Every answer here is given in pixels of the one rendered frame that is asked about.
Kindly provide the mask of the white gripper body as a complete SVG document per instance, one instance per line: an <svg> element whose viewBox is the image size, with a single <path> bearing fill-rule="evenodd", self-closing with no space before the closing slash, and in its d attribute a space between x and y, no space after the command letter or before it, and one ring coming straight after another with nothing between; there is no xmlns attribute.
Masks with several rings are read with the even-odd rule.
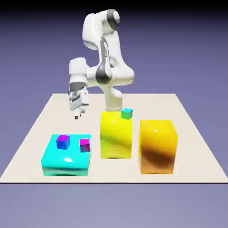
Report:
<svg viewBox="0 0 228 228"><path fill-rule="evenodd" d="M86 88L82 88L76 92L69 93L69 107L71 111L79 110L81 106L89 105L89 92Z"/></svg>

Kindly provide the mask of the small purple cube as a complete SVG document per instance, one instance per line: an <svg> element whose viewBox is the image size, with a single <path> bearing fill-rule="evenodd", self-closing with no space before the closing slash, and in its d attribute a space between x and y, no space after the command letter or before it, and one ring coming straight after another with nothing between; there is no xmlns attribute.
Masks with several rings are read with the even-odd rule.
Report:
<svg viewBox="0 0 228 228"><path fill-rule="evenodd" d="M70 146L70 136L69 135L59 135L56 139L57 149L67 150Z"/></svg>

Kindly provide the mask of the small magenta cube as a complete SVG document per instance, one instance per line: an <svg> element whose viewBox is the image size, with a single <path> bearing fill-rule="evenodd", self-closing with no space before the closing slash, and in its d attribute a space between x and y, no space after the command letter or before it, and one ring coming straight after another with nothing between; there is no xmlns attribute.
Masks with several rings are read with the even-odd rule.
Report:
<svg viewBox="0 0 228 228"><path fill-rule="evenodd" d="M89 138L79 139L79 143L80 143L81 153L90 152L90 139Z"/></svg>

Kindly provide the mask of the small cyan cube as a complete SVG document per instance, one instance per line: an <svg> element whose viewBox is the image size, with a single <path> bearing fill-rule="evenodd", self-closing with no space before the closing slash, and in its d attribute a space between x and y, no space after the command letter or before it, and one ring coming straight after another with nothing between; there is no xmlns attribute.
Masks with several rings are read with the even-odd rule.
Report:
<svg viewBox="0 0 228 228"><path fill-rule="evenodd" d="M133 109L131 108L123 108L121 110L121 118L129 120L132 118L133 115Z"/></svg>

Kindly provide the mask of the large yellow box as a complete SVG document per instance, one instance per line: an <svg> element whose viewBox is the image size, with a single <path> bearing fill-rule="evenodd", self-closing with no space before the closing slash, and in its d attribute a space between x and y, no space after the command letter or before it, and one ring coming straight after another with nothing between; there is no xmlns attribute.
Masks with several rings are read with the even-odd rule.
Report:
<svg viewBox="0 0 228 228"><path fill-rule="evenodd" d="M121 111L102 112L100 143L102 159L130 159L132 150L132 118L121 118Z"/></svg>

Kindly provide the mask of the large cyan box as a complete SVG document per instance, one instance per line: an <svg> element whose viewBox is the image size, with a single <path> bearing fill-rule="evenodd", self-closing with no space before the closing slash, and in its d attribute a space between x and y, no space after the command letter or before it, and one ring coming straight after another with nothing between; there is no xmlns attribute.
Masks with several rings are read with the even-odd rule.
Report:
<svg viewBox="0 0 228 228"><path fill-rule="evenodd" d="M56 139L60 134L53 134L41 159L44 176L74 175L87 176L91 155L91 135L69 134L70 146L67 150L57 149ZM79 139L90 139L90 152L80 151Z"/></svg>

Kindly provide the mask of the large orange box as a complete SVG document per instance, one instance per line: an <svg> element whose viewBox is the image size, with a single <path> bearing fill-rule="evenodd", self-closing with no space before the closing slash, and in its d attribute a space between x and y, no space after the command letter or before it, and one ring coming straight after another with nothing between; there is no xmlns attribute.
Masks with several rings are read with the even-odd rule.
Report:
<svg viewBox="0 0 228 228"><path fill-rule="evenodd" d="M139 164L141 174L172 174L178 135L170 120L141 120Z"/></svg>

